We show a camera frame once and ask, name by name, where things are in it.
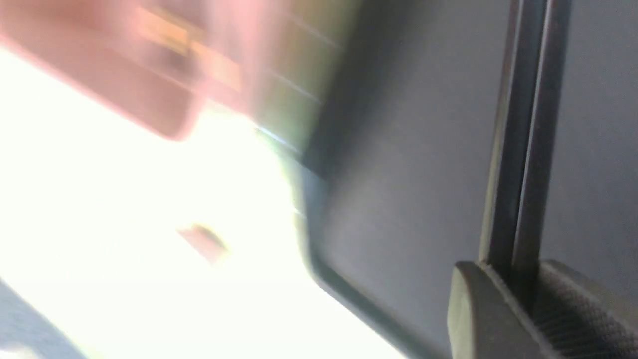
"metal rod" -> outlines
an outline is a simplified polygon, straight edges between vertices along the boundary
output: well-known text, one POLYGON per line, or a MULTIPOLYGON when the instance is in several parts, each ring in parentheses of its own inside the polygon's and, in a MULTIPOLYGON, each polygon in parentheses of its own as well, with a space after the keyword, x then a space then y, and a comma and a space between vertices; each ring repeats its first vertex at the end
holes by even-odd
POLYGON ((513 0, 496 113, 479 259, 509 277, 546 1, 513 0))
POLYGON ((518 211, 510 288, 529 309, 552 167, 571 1, 548 0, 518 211))

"blurred object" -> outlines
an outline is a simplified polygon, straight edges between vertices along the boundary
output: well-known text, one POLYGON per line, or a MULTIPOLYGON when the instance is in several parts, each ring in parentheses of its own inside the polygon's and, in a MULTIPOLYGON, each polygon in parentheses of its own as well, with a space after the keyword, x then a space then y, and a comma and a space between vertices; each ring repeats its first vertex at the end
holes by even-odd
POLYGON ((226 253, 226 246, 210 229, 194 225, 179 234, 210 263, 217 262, 226 253))
POLYGON ((271 61, 268 92, 256 116, 262 130, 285 150, 300 153, 316 125, 335 72, 361 16, 362 0, 291 0, 276 8, 283 34, 271 61))
POLYGON ((265 1, 0 0, 0 40, 169 138, 207 98, 250 113, 276 29, 265 1))

